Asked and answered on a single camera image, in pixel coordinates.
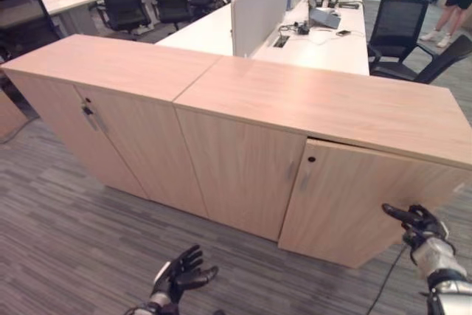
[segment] black wire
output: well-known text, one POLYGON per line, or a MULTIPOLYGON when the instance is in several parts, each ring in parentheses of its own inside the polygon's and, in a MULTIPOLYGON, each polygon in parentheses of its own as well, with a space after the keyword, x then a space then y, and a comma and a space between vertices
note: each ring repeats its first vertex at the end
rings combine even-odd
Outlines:
POLYGON ((21 130, 22 130, 23 128, 25 128, 25 127, 26 127, 27 125, 29 125, 32 121, 34 121, 34 120, 36 120, 36 119, 38 119, 38 118, 39 118, 39 116, 36 116, 36 117, 30 118, 29 120, 27 120, 27 121, 26 121, 25 123, 23 123, 23 125, 21 125, 21 127, 18 128, 18 129, 15 131, 15 133, 14 133, 12 136, 10 136, 8 139, 6 139, 6 140, 0 140, 0 144, 7 144, 9 141, 11 141, 13 138, 15 138, 15 137, 18 135, 18 133, 21 132, 21 130))
POLYGON ((384 291, 386 282, 387 282, 387 280, 389 280, 389 278, 390 278, 390 274, 392 273, 393 269, 394 269, 395 266, 397 265, 398 260, 400 259, 401 255, 403 254, 403 252, 406 250, 407 247, 408 247, 407 245, 403 245, 403 247, 401 248, 400 252, 399 252, 398 255, 397 255, 397 258, 395 258, 395 261, 393 261, 392 265, 390 266, 389 271, 387 272, 387 274, 386 274, 386 276, 385 276, 385 279, 383 280, 382 286, 381 286, 380 290, 378 291, 377 297, 375 298, 374 302, 373 302, 372 305, 370 306, 369 310, 366 312, 366 315, 369 315, 370 312, 371 312, 371 311, 373 310, 373 308, 375 307, 375 304, 377 304, 377 301, 380 299, 380 297, 381 297, 381 295, 382 295, 382 292, 384 291))

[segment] floor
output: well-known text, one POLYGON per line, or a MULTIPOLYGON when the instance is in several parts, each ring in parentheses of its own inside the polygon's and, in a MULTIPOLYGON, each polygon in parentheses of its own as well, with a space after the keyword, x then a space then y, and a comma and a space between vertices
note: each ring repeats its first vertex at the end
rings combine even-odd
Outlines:
MULTIPOLYGON (((365 4, 370 31, 378 1, 365 4)), ((425 30, 439 14, 430 7, 425 30)), ((170 29, 140 41, 157 41, 170 29)), ((418 52, 409 64, 419 69, 427 60, 418 52)), ((449 87, 472 123, 471 72, 472 60, 464 60, 434 85, 449 87)), ((400 250, 394 245, 360 269, 346 269, 104 187, 41 120, 0 145, 0 193, 2 294, 5 312, 13 315, 122 314, 147 299, 164 261, 194 243, 220 274, 184 295, 182 314, 365 314, 400 250)), ((472 186, 438 214, 451 229, 460 263, 472 272, 472 186)), ((372 314, 424 315, 418 293, 425 290, 405 253, 372 314)))

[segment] white sneaker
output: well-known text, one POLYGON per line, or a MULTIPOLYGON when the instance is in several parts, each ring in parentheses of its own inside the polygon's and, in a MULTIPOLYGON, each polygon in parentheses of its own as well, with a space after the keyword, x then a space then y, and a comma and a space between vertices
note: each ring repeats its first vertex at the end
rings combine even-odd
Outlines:
POLYGON ((440 31, 432 30, 430 33, 420 37, 421 41, 433 41, 436 36, 440 34, 440 31))
POLYGON ((444 48, 446 47, 447 45, 449 45, 451 42, 451 35, 449 35, 448 33, 442 38, 441 41, 439 41, 437 43, 436 46, 438 46, 439 48, 444 48))

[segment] white desk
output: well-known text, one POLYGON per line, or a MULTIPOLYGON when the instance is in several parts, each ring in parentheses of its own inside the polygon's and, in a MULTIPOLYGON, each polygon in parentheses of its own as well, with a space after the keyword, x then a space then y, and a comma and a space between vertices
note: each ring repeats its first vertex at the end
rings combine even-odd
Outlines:
MULTIPOLYGON (((98 0, 43 0, 47 12, 51 16, 57 16, 69 35, 81 33, 84 35, 97 35, 97 28, 90 16, 89 4, 98 0)), ((149 4, 155 0, 143 0, 149 4)), ((151 9, 149 16, 156 22, 151 9)))
MULTIPOLYGON (((274 29, 267 41, 255 52, 253 58, 308 68, 369 75, 363 7, 360 6, 357 10, 336 8, 336 12, 341 16, 337 30, 313 27, 309 35, 297 35, 292 31, 284 32, 283 34, 289 35, 290 38, 283 48, 277 48, 273 45, 279 34, 278 29, 274 29), (338 37, 336 32, 341 30, 349 30, 351 35, 338 37)), ((282 23, 293 24, 295 21, 303 23, 307 19, 308 3, 302 0, 294 9, 285 14, 282 23)))
POLYGON ((231 5, 221 7, 157 44, 215 55, 233 55, 231 5))
MULTIPOLYGON (((229 6, 225 6, 218 9, 161 40, 157 45, 191 49, 216 55, 232 55, 231 11, 229 8, 229 6)), ((308 36, 287 32, 290 39, 280 49, 273 47, 278 37, 278 29, 274 29, 267 41, 252 57, 308 68, 369 75, 362 6, 358 10, 336 8, 336 12, 341 16, 337 30, 326 29, 327 31, 323 31, 322 28, 314 27, 308 36), (349 30, 352 34, 340 38, 336 36, 336 32, 340 30, 349 30)), ((283 24, 292 24, 295 21, 303 22, 307 19, 308 3, 301 1, 294 9, 285 14, 283 24)))

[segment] black glove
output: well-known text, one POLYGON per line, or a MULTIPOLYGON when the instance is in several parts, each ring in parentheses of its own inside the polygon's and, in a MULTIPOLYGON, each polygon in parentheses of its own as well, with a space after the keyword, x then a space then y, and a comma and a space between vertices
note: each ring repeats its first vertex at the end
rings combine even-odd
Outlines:
POLYGON ((201 288, 216 277, 218 267, 201 270, 203 252, 199 245, 194 245, 170 262, 159 278, 154 282, 151 296, 165 293, 172 304, 178 304, 184 291, 201 288))
POLYGON ((423 245, 428 238, 435 237, 444 241, 448 238, 448 230, 444 223, 419 204, 410 206, 408 212, 389 204, 383 204, 382 209, 386 214, 401 221, 401 226, 406 230, 403 241, 410 245, 412 252, 423 245))

